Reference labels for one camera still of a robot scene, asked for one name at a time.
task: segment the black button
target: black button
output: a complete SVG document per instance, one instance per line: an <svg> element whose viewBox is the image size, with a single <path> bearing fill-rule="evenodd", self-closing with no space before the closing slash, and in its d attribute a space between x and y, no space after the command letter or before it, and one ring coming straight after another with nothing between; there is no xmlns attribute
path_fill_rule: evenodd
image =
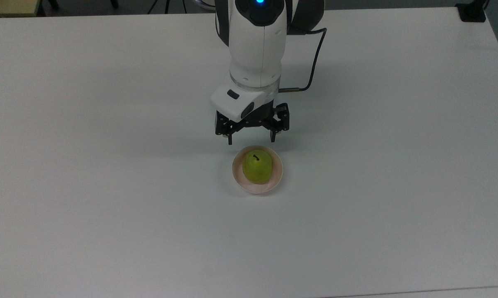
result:
<svg viewBox="0 0 498 298"><path fill-rule="evenodd" d="M247 2L247 0L236 0L236 4L238 4L238 8L242 11L242 12L246 12L249 10L249 8L251 8L249 6L249 3Z"/></svg>
<svg viewBox="0 0 498 298"><path fill-rule="evenodd" d="M234 98L234 99L238 99L240 97L240 94L238 94L230 89L229 89L229 91L227 91L227 95Z"/></svg>
<svg viewBox="0 0 498 298"><path fill-rule="evenodd" d="M242 119L245 118L249 113L251 113L254 109L254 102L251 102L247 108L242 112Z"/></svg>
<svg viewBox="0 0 498 298"><path fill-rule="evenodd" d="M256 0L249 0L249 1L256 8L266 8L271 4L272 0L264 0L264 2L261 2L261 3L257 2Z"/></svg>
<svg viewBox="0 0 498 298"><path fill-rule="evenodd" d="M275 20L277 14L275 11L268 10L256 10L251 12L249 16L256 24L269 24Z"/></svg>

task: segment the floor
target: floor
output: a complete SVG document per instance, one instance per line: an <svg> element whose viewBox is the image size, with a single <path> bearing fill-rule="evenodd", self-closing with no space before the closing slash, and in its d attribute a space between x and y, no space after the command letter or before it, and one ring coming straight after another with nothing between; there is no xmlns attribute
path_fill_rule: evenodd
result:
<svg viewBox="0 0 498 298"><path fill-rule="evenodd" d="M155 0L118 0L119 7L113 8L110 0L57 0L60 9L53 11L48 0L43 0L43 9L48 16L66 17L72 15L115 15L146 14ZM194 3L194 0L171 0L168 13L211 13ZM447 7L458 2L470 0L326 0L328 10L347 10L363 8L403 8L403 7ZM152 14L164 13L166 0L158 0ZM491 0L486 13L498 40L498 0Z"/></svg>

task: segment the bowl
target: bowl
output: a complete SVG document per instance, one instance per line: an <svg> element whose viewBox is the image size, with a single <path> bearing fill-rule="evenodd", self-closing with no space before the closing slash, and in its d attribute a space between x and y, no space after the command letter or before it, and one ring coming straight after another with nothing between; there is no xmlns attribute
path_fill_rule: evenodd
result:
<svg viewBox="0 0 498 298"><path fill-rule="evenodd" d="M249 181L244 175L244 172L242 170L242 163L244 160L244 156L251 150L266 151L271 156L271 177L266 183L253 183ZM250 194L260 195L270 191L279 184L283 175L283 165L277 153L272 149L264 146L249 146L243 148L234 157L234 160L232 161L232 175L234 176L234 180L236 180L236 182L245 191L249 192Z"/></svg>

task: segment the black cable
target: black cable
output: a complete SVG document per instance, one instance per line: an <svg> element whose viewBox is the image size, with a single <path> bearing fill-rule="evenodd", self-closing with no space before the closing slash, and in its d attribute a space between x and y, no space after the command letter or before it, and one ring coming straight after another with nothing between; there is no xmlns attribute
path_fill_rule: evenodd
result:
<svg viewBox="0 0 498 298"><path fill-rule="evenodd" d="M310 80L308 81L308 85L306 85L306 87L304 87L304 88L299 88L299 87L296 87L296 88L281 88L281 89L279 89L279 93L306 91L306 90L308 90L308 88L310 88L311 82L312 82L312 80L314 78L315 66L317 64L317 57L319 57L319 51L321 50L321 46L323 45L324 36L326 36L326 31L327 31L326 28L322 28L322 29L319 29L319 30L306 32L306 34L319 34L321 32L323 33L323 35L321 35L321 40L319 40L319 46L317 47L317 51L315 51L314 62L312 64L312 66L311 66L311 74L310 74Z"/></svg>
<svg viewBox="0 0 498 298"><path fill-rule="evenodd" d="M151 10L153 9L153 7L155 6L155 4L157 4L157 0L155 0L155 1L153 2L153 4L151 5L151 8L150 8L150 10L148 11L148 13L147 13L147 14L150 14L150 12L151 12Z"/></svg>

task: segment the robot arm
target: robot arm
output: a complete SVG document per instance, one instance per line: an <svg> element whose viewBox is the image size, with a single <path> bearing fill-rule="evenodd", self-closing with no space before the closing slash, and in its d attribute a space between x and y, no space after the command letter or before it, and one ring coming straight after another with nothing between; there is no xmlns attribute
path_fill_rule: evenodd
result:
<svg viewBox="0 0 498 298"><path fill-rule="evenodd" d="M324 0L216 0L215 9L218 35L231 56L229 72L211 96L224 121L217 121L216 133L230 137L247 126L286 130L289 124L271 119L276 112L273 100L279 92L285 38L288 32L305 34L317 25Z"/></svg>

